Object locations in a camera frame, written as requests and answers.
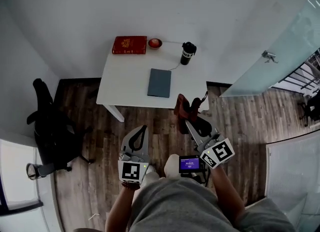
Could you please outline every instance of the gold emblem on book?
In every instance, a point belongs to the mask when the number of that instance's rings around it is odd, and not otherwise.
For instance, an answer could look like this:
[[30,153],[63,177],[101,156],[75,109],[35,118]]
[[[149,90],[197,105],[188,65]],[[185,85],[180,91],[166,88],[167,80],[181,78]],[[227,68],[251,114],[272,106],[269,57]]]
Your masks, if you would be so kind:
[[129,38],[124,39],[123,42],[121,42],[121,45],[122,45],[123,47],[129,47],[129,45],[130,45],[130,39],[129,39]]

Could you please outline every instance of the purple screen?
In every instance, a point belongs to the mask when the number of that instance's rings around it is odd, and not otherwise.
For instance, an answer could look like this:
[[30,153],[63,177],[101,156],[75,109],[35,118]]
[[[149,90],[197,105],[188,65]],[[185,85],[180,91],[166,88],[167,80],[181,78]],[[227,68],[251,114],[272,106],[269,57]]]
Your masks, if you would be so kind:
[[199,158],[181,159],[180,167],[184,169],[199,169]]

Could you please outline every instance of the table top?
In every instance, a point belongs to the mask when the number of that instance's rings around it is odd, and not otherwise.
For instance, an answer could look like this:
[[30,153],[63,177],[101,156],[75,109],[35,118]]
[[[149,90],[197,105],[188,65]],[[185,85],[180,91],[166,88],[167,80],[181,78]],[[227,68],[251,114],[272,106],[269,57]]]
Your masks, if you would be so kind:
[[[158,50],[147,46],[146,54],[112,54],[110,51],[100,87],[97,104],[173,109],[181,93],[192,103],[207,91],[205,66],[197,48],[188,65],[182,65],[182,43],[164,42]],[[150,70],[172,70],[170,97],[148,96]],[[208,98],[199,111],[209,110]]]

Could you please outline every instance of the red bowl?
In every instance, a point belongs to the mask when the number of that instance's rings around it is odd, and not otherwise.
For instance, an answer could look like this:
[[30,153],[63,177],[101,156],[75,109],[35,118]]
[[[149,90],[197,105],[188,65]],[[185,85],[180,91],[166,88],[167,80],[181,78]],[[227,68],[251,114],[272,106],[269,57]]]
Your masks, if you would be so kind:
[[152,49],[158,49],[159,47],[162,46],[162,41],[158,38],[152,38],[151,40],[148,41],[148,45]]

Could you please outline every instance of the door handle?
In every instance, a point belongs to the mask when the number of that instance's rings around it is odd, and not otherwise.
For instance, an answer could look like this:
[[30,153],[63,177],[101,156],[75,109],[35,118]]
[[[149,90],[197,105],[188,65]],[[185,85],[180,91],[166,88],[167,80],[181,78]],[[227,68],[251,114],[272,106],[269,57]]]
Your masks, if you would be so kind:
[[272,62],[274,62],[274,63],[279,63],[278,61],[275,61],[276,55],[275,55],[275,54],[272,54],[272,53],[270,53],[270,52],[268,52],[268,51],[266,51],[266,50],[262,53],[261,56],[264,57],[264,58],[266,58],[266,59],[268,59],[268,60],[265,61],[264,63],[270,62],[270,60],[272,60]]

